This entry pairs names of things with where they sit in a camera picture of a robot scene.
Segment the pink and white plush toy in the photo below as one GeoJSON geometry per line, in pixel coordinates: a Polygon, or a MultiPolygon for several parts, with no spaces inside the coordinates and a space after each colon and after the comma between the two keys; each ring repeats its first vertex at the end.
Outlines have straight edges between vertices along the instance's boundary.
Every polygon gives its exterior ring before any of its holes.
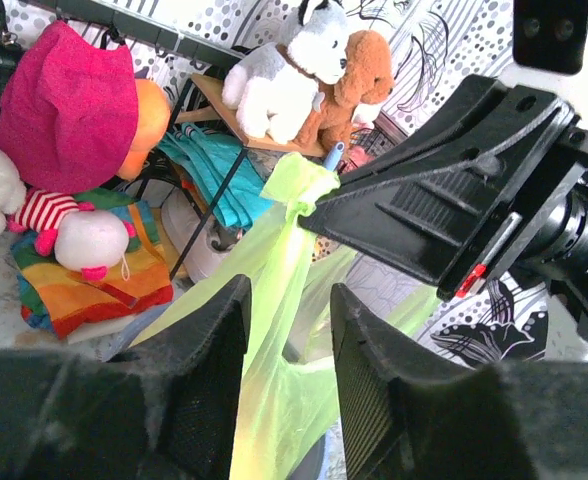
{"type": "Polygon", "coordinates": [[[23,206],[8,219],[8,228],[38,232],[34,248],[39,255],[54,251],[58,263],[89,282],[103,280],[111,267],[124,261],[130,238],[136,236],[131,223],[111,212],[39,189],[28,192],[23,206]]]}

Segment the brown stuffed dog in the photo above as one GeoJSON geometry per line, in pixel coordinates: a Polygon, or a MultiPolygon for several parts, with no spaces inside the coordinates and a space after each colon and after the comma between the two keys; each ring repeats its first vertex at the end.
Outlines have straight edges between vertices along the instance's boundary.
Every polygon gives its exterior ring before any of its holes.
{"type": "Polygon", "coordinates": [[[319,86],[325,94],[320,112],[312,110],[294,142],[311,146],[317,139],[328,152],[338,142],[349,148],[354,110],[361,104],[384,102],[392,93],[392,53],[385,38],[373,30],[350,35],[345,76],[336,85],[319,86]]]}

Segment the red hat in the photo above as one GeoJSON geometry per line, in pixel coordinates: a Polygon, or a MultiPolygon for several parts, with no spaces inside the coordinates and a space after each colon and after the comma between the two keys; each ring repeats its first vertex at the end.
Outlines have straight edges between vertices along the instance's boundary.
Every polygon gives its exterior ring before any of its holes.
{"type": "Polygon", "coordinates": [[[116,174],[137,122],[129,49],[95,48],[57,21],[25,53],[3,92],[0,149],[28,184],[79,193],[116,174]]]}

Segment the husky plush toy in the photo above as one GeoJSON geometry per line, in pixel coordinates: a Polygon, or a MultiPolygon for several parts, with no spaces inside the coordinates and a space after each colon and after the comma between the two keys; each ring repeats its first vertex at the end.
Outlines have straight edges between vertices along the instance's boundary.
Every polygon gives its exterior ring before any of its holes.
{"type": "Polygon", "coordinates": [[[315,103],[318,82],[334,85],[345,73],[347,16],[335,0],[303,0],[283,23],[278,43],[252,51],[225,79],[223,103],[250,137],[296,137],[315,103]]]}

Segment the turquoise fabric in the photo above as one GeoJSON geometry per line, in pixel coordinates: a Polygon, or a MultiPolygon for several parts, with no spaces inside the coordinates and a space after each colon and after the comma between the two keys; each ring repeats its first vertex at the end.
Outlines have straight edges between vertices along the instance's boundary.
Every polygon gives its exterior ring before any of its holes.
{"type": "MultiPolygon", "coordinates": [[[[201,130],[191,123],[184,124],[180,132],[166,133],[158,147],[190,174],[207,202],[212,201],[241,151],[235,137],[201,130]]],[[[249,229],[272,206],[271,200],[260,196],[264,186],[246,158],[214,209],[218,221],[225,227],[249,229]]]]}

